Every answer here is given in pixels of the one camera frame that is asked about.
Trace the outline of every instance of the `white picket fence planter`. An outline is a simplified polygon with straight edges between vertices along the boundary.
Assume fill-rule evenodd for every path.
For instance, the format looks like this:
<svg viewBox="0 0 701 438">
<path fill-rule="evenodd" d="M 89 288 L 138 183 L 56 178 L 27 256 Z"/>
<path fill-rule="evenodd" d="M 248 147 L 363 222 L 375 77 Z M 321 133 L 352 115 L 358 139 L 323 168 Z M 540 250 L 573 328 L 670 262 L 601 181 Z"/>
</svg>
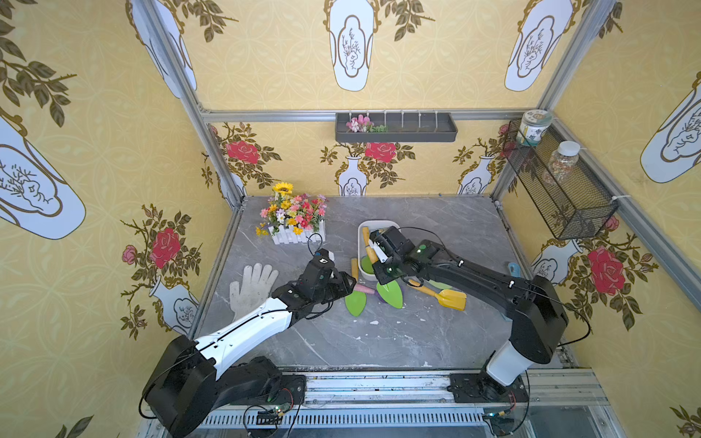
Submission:
<svg viewBox="0 0 701 438">
<path fill-rule="evenodd" d="M 319 235 L 315 234 L 314 230 L 307 231 L 304 230 L 304 232 L 300 235 L 297 235 L 294 233 L 294 227 L 292 225 L 288 226 L 278 226 L 278 232 L 276 234 L 273 234 L 273 227 L 269 226 L 268 231 L 270 232 L 270 235 L 273 237 L 273 242 L 276 245 L 279 245 L 280 243 L 288 244 L 288 243 L 307 243 L 310 239 L 312 242 L 319 242 L 320 240 L 326 241 L 326 225 L 325 221 L 320 221 L 319 222 L 319 231 L 318 233 L 321 235 L 321 238 Z"/>
</svg>

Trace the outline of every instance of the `jar with lid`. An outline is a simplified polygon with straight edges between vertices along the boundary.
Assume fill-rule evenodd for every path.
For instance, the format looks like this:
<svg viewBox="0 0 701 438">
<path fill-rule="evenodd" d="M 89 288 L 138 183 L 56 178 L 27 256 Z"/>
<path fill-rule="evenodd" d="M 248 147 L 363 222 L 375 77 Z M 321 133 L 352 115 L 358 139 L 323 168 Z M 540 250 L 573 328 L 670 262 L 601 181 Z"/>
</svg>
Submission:
<svg viewBox="0 0 701 438">
<path fill-rule="evenodd" d="M 521 146 L 537 146 L 552 123 L 552 114 L 544 109 L 529 109 L 521 117 L 516 141 Z"/>
<path fill-rule="evenodd" d="M 547 169 L 543 171 L 543 182 L 545 184 L 555 184 L 556 181 L 562 183 L 577 164 L 580 149 L 581 146 L 577 142 L 560 143 L 547 161 Z"/>
</svg>

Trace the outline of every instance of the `wooden handle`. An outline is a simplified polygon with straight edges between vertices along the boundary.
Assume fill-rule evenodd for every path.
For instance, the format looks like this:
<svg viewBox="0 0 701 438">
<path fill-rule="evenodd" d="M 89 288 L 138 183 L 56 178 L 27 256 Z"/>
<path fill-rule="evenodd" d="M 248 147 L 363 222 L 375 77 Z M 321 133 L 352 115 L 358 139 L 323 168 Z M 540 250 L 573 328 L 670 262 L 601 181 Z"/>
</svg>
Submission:
<svg viewBox="0 0 701 438">
<path fill-rule="evenodd" d="M 370 245 L 370 228 L 362 227 L 362 238 L 365 239 L 365 246 Z"/>
<path fill-rule="evenodd" d="M 351 259 L 350 260 L 350 274 L 356 280 L 360 279 L 360 277 L 358 277 L 358 259 Z"/>
<path fill-rule="evenodd" d="M 365 247 L 365 252 L 367 253 L 367 258 L 370 259 L 370 263 L 375 263 L 379 259 L 377 258 L 377 254 L 375 254 L 375 250 L 372 249 L 370 246 Z"/>
<path fill-rule="evenodd" d="M 431 289 L 428 289 L 426 286 L 413 286 L 413 285 L 409 285 L 409 286 L 413 287 L 414 289 L 418 290 L 419 292 L 423 292 L 423 293 L 426 294 L 426 295 L 431 295 L 431 296 L 434 296 L 434 297 L 437 297 L 437 296 L 438 296 L 438 294 L 436 294 L 436 293 L 435 293 L 434 291 L 432 291 Z"/>
</svg>

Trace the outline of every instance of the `white lid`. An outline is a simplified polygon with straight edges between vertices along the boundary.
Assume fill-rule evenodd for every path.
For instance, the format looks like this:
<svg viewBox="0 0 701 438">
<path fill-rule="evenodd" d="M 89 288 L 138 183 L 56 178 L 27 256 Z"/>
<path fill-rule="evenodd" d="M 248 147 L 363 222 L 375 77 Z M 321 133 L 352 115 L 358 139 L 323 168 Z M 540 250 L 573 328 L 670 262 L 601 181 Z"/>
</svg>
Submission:
<svg viewBox="0 0 701 438">
<path fill-rule="evenodd" d="M 574 157 L 582 147 L 577 142 L 562 142 L 557 147 L 557 153 L 566 157 Z"/>
</svg>

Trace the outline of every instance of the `floor grate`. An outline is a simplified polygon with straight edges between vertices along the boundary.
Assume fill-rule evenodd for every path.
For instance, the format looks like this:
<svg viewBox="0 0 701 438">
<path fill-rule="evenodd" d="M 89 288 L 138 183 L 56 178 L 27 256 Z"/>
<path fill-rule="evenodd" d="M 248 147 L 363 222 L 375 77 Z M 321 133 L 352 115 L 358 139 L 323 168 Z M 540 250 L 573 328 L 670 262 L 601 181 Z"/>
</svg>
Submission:
<svg viewBox="0 0 701 438">
<path fill-rule="evenodd" d="M 288 413 L 278 427 L 289 427 L 295 412 Z M 326 427 L 431 427 L 431 426 L 483 426 L 483 410 L 469 407 L 446 408 L 378 408 L 378 409 L 302 409 L 294 426 L 301 429 Z M 272 425 L 255 425 L 256 412 L 246 414 L 246 426 L 272 428 Z M 214 411 L 202 422 L 199 429 L 243 429 L 243 410 Z"/>
</svg>

